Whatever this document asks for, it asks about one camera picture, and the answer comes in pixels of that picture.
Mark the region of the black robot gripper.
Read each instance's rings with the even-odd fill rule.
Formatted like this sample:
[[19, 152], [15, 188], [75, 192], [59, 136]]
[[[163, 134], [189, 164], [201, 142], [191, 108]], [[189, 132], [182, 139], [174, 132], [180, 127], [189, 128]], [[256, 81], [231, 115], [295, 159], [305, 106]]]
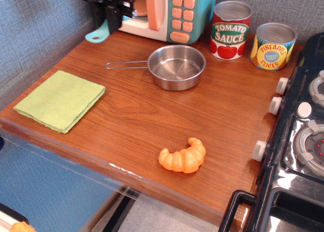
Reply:
[[115, 33], [122, 26], [123, 16], [130, 18], [137, 17], [137, 10], [134, 8], [135, 0], [83, 1], [88, 3], [95, 27], [99, 28], [105, 19], [107, 19], [110, 34]]

